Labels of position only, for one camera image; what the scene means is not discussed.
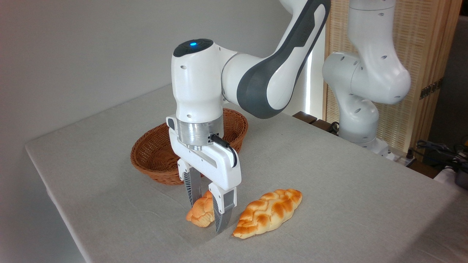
wicker basket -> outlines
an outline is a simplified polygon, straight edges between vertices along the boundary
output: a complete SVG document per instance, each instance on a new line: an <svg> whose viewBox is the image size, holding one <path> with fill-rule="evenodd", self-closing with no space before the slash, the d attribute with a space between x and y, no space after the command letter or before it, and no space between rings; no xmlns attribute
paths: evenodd
<svg viewBox="0 0 468 263"><path fill-rule="evenodd" d="M231 109L223 109L223 119L223 139L239 152L249 127L247 119ZM135 142L130 160L138 171L159 183L182 184L177 169L179 157L172 151L168 130L169 127L163 123L145 133Z"/></svg>

bread roll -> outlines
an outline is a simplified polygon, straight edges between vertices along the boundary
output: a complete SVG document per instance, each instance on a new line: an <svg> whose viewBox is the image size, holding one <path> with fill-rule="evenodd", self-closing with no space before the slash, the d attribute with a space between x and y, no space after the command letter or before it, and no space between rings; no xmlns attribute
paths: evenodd
<svg viewBox="0 0 468 263"><path fill-rule="evenodd" d="M214 221L213 195L210 191L195 201L185 219L200 227L207 227Z"/></svg>
<svg viewBox="0 0 468 263"><path fill-rule="evenodd" d="M247 205L233 236L244 239L277 229L293 216L301 201L302 193L294 189L278 189L262 195Z"/></svg>

black cord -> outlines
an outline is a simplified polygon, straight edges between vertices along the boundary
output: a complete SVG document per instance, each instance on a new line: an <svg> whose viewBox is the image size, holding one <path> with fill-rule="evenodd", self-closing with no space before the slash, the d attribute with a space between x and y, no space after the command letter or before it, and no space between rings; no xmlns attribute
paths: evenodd
<svg viewBox="0 0 468 263"><path fill-rule="evenodd" d="M410 148L410 150L412 150L414 153L417 153L417 154L419 154L419 155L421 155L421 156L423 156L423 157L425 157L425 158L428 158L428 159L430 159L430 160L432 160L432 161L434 161L434 162L438 162L438 163L443 164L443 165L445 165L445 166L449 166L449 167L451 167L452 170L454 170L455 172L458 171L458 170L462 170L462 171L464 171L464 172L468 172L468 166L467 166L467 165L464 165L463 162L462 162L462 163L459 163L458 161L455 161L455 160L452 161L452 162L443 161L443 160L435 159L435 158L433 158L433 157L431 157L431 156L428 156L428 155L426 155L426 154L424 154L424 153L418 152L418 151L416 151L416 150L413 149L413 148Z"/></svg>
<svg viewBox="0 0 468 263"><path fill-rule="evenodd" d="M340 130L339 126L340 126L339 122L332 122L328 132L334 132L334 133L338 134L338 131Z"/></svg>
<svg viewBox="0 0 468 263"><path fill-rule="evenodd" d="M464 161L468 161L468 159L465 156L460 155L456 151L455 147L454 147L454 150L452 151L445 144L433 143L433 142L426 141L426 140L419 140L416 143L416 147L418 149L430 149L430 150L438 152L439 154L448 156L448 157L453 158L453 159L461 159L461 160L464 160Z"/></svg>
<svg viewBox="0 0 468 263"><path fill-rule="evenodd" d="M229 145L229 143L225 140L223 140L221 137L219 137L218 135L216 134L212 134L210 136L210 140L212 140L213 142L223 146L223 147L226 147L226 148L229 148L231 149L231 152L233 153L233 156L234 156L234 166L233 168L237 165L237 156L235 154L235 150Z"/></svg>
<svg viewBox="0 0 468 263"><path fill-rule="evenodd" d="M233 155L234 155L234 166L233 166L233 168L234 168L237 165L237 157L236 157L236 154L235 154L235 150L230 145L228 145L227 147L229 147L229 149L231 149L231 152L233 152Z"/></svg>

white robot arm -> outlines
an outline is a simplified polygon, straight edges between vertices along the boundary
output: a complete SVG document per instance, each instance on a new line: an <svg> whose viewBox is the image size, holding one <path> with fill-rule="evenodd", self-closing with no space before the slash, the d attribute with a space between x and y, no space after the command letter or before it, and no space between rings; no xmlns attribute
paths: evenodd
<svg viewBox="0 0 468 263"><path fill-rule="evenodd" d="M396 104L410 90L393 46L395 2L350 0L348 38L358 54L333 53L322 68L338 103L339 136L389 159L388 144L376 138L379 113L371 101Z"/></svg>
<svg viewBox="0 0 468 263"><path fill-rule="evenodd" d="M218 46L209 39L180 44L172 57L176 114L169 137L191 204L201 197L200 172L212 181L216 231L228 224L237 205L241 168L223 141L222 97L258 118L270 118L289 103L307 56L327 19L330 0L280 0L292 14L278 47L266 58Z"/></svg>

golden brown crust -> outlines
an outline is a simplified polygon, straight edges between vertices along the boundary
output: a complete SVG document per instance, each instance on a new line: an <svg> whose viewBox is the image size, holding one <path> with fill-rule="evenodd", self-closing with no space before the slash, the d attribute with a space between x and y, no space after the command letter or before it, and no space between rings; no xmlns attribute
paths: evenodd
<svg viewBox="0 0 468 263"><path fill-rule="evenodd" d="M185 219L200 227L207 227L214 221L213 195L210 191L206 191L193 204Z"/></svg>
<svg viewBox="0 0 468 263"><path fill-rule="evenodd" d="M247 205L233 236L244 239L277 229L293 216L301 201L302 193L294 189L278 189L262 195Z"/></svg>

